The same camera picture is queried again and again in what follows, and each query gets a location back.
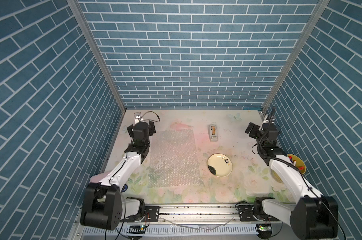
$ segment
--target yellow plate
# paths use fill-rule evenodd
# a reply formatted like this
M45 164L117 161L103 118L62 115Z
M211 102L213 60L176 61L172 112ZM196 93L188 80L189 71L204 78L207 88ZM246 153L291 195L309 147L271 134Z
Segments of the yellow plate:
M209 171L217 177L226 177L232 172L233 165L230 159L220 153L213 154L207 160Z
M296 167L303 167L302 170L300 170L299 172L301 174L304 174L306 172L306 165L305 163L296 155L293 155L293 154L288 154L287 155L288 157L291 157L292 160L295 160L296 161ZM276 180L277 182L279 183L283 183L283 181L281 180L281 178L278 176L278 174L273 171L272 169L270 169L270 175L272 176L272 178L274 180Z

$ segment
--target bubble wrap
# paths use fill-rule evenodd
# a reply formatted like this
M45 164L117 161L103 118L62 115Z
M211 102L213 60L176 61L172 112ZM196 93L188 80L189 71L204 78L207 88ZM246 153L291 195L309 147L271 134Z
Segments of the bubble wrap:
M154 134L150 149L148 187L200 185L201 182L193 130Z

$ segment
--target white plate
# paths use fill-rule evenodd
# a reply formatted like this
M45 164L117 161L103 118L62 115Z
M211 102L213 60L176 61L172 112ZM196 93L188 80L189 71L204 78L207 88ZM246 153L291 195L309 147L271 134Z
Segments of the white plate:
M209 171L217 177L226 177L232 172L233 165L230 159L220 153L213 154L207 160Z

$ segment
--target metal bracket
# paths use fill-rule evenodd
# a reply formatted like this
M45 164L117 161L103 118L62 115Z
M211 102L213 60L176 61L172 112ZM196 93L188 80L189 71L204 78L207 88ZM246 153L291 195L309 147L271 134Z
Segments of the metal bracket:
M265 222L266 219L259 219L253 214L253 206L250 205L238 205L238 215L240 216L241 222L254 222L254 221L262 221ZM279 222L279 219L269 216L271 222Z
M145 212L149 213L150 222L158 222L158 215L159 215L159 206L145 206ZM135 222L130 220L129 218L125 218L124 222Z
M71 231L68 235L68 240L80 240L83 236L84 226L80 224L81 208L79 209L76 219L74 220Z

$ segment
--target black cable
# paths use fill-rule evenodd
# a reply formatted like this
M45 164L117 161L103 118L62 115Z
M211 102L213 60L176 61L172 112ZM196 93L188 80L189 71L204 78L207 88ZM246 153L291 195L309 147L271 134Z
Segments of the black cable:
M146 224L146 214L148 214L148 224ZM140 225L140 226L130 226L130 228L136 229L136 230L140 230L141 228L142 228L142 229L148 228L149 225L150 225L149 213L148 213L148 212L144 212L144 217L145 217L145 226L144 226L144 227L143 227L142 225Z
M141 116L141 118L143 118L143 117L145 116L145 114L147 114L147 113L154 113L154 114L157 116L158 121L157 121L157 120L151 120L151 119L145 119L144 121L153 121L153 122L159 122L159 121L160 121L159 116L157 115L157 113L155 113L155 112L153 112L153 111L147 111L146 113L144 113L144 114Z
M148 228L149 227L149 225L150 225L150 219L149 219L149 213L148 212L145 212L146 214L148 214L148 225L145 225L145 227L143 227L143 229L146 229L146 228ZM120 232L116 229L116 231L118 232L118 234L120 235L121 234L121 236L123 236L123 237L125 237L126 239L129 239L129 240L131 240L130 238L128 238L127 236L125 236L125 235L123 235L122 233L120 233L121 232L121 229L120 229ZM135 232L135 234L139 234L139 233L145 233L145 231L140 231L140 232Z
M252 146L252 152L253 152L254 154L258 154L257 152L254 152L254 151L253 151L253 147L256 146L256 145L257 145L257 143Z
M118 232L118 234L117 234L117 237L116 237L114 240L117 240L117 238L120 236L120 233L121 233L121 230L122 230L122 226L124 226L125 215L126 215L126 202L125 202L125 198L124 198L124 196L121 196L121 197L122 197L122 198L123 198L123 200L124 200L124 206L125 206L124 218L122 219L122 224L121 224L120 231L118 231L118 230L117 230L117 228L116 228L116 231Z
M126 162L126 161L124 161L124 162L122 163L122 166L120 167L120 169L117 170L117 172L115 172L115 174L113 174L113 176L110 177L110 179L109 179L109 184L110 184L111 178L114 177L114 175L116 175L116 174L122 169L122 167L124 166L125 162Z
M308 187L308 189L314 194L314 196L316 196L316 197L321 201L321 199L317 196L317 194L315 194L315 193L313 192L313 190L311 189L311 187L309 187L309 185L307 184L307 182L306 182L305 178L303 177L303 175L302 175L301 173L299 173L299 174L301 175L301 177L302 177L304 183L306 184L306 186ZM332 213L332 212L330 211L330 209L326 206L326 204L325 204L323 201L321 201L321 202L322 202L322 204L326 207L326 209L329 211L329 213L330 213L331 216L334 218L334 220L336 221L337 225L339 226L339 228L340 228L341 231L342 231L342 234L344 235L344 240L346 240L346 235L345 235L344 229L341 227L340 223L337 221L337 218L333 215L333 213Z
M289 162L286 162L282 159L279 159L277 157L271 157L271 156L266 156L262 153L262 150L261 150L261 143L262 143L262 140L263 138L266 136L266 134L269 132L269 128L270 128L270 125L271 125L271 122L273 121L273 117L274 117L274 108L273 110L271 111L271 114L270 114L270 118L269 118L269 125L268 125L268 128L266 129L265 133L262 135L262 137L260 138L259 142L258 142L258 145L257 145L257 151L258 151L258 154L260 155L261 158L269 158L269 159L273 159L273 160L276 160L276 161L279 161L279 162L282 162L284 164L286 164L288 167L292 167L294 170L298 171L299 175L302 177L304 183L306 184L306 186L308 187L308 190L310 190L314 196L316 196L319 201L321 201L321 199L313 192L313 190L311 189L311 187L309 187L309 185L307 184L305 178L303 177L303 175L301 174L301 172L299 171L299 169L294 166L293 164L289 163ZM332 215L332 217L334 218L334 220L336 221L337 225L339 226L339 228L341 229L342 231L342 234L344 235L344 240L346 240L346 235L345 235L345 232L343 230L343 228L341 227L340 223L337 221L337 218L333 215L333 213L331 212L331 210L326 206L325 203L323 203L323 205L326 207L326 209L329 211L329 213Z
M244 203L248 204L248 205L251 206L251 207L253 206L252 204L248 203L247 201L239 201L238 203L236 203L236 204L234 205L234 208L235 208L237 211L239 211L239 212L243 212L242 210L238 209L237 206L238 206L238 204L244 204Z
M282 226L283 226L283 223L281 223L281 228L279 229L278 233L270 236L269 238L274 237L274 236L276 236L277 234L279 234L279 233L281 232L281 230L282 230Z

